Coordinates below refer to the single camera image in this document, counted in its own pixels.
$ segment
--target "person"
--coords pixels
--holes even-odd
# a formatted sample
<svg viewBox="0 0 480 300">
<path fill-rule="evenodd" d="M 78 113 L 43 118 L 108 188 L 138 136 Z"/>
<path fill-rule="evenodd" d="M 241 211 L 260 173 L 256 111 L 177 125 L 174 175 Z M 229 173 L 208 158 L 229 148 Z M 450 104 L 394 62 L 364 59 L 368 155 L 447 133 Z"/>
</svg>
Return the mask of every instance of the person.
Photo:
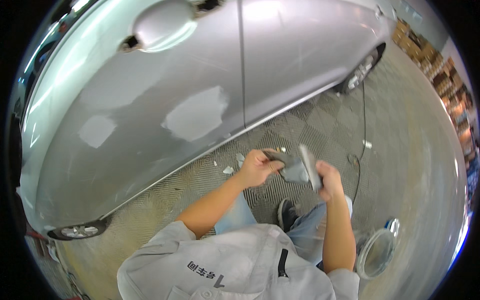
<svg viewBox="0 0 480 300">
<path fill-rule="evenodd" d="M 188 206 L 121 265 L 122 298 L 357 299 L 351 200 L 337 169 L 316 163 L 323 201 L 305 215 L 298 216 L 292 201 L 284 199 L 278 208 L 281 228 L 257 224 L 253 217 L 242 191 L 263 184 L 283 166 L 261 150 L 250 151 L 235 175 Z M 213 227 L 217 235 L 199 240 Z M 324 272 L 316 267 L 320 261 Z"/>
</svg>

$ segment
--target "silver car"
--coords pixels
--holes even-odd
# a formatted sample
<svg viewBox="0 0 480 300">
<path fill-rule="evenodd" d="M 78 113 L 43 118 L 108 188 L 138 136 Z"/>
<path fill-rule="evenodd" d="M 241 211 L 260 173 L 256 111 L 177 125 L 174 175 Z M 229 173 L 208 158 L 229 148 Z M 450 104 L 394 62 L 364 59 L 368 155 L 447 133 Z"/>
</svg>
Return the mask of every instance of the silver car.
<svg viewBox="0 0 480 300">
<path fill-rule="evenodd" d="M 13 97 L 33 229 L 101 234 L 121 205 L 329 88 L 347 93 L 396 25 L 387 0 L 79 0 Z M 57 24 L 20 65 L 26 78 Z"/>
</svg>

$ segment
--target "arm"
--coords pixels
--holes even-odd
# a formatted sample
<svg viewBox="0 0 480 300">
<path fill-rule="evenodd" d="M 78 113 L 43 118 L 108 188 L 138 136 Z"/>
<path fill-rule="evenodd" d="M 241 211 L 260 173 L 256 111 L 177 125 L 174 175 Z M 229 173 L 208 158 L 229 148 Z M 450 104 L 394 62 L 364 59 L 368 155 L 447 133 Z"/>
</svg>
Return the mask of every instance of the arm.
<svg viewBox="0 0 480 300">
<path fill-rule="evenodd" d="M 324 161 L 318 161 L 316 166 L 318 173 L 323 177 L 324 184 L 319 193 L 327 206 L 323 250 L 325 273 L 328 274 L 336 269 L 352 271 L 356 258 L 356 245 L 340 173 Z"/>
<path fill-rule="evenodd" d="M 240 171 L 221 186 L 189 205 L 175 221 L 183 221 L 185 226 L 200 238 L 213 228 L 244 189 L 261 185 L 268 175 L 283 166 L 279 161 L 269 161 L 261 150 L 250 151 Z"/>
</svg>

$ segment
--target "bucket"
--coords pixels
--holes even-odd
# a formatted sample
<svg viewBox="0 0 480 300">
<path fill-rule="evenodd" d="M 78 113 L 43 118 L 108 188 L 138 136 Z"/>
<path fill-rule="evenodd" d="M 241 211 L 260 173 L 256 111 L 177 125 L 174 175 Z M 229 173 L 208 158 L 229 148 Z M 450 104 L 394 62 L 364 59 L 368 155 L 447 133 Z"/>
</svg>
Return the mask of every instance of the bucket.
<svg viewBox="0 0 480 300">
<path fill-rule="evenodd" d="M 383 273 L 392 261 L 396 239 L 391 231 L 382 228 L 372 235 L 362 234 L 356 240 L 356 271 L 363 279 L 374 279 Z"/>
</svg>

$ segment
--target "shoe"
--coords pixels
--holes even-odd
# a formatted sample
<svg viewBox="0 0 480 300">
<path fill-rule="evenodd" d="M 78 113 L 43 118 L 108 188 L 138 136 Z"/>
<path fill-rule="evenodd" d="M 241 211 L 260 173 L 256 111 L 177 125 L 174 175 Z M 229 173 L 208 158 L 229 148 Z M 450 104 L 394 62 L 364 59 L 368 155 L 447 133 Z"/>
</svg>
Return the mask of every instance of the shoe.
<svg viewBox="0 0 480 300">
<path fill-rule="evenodd" d="M 278 207 L 278 225 L 284 232 L 289 232 L 295 220 L 299 217 L 297 209 L 289 199 L 283 199 Z"/>
</svg>

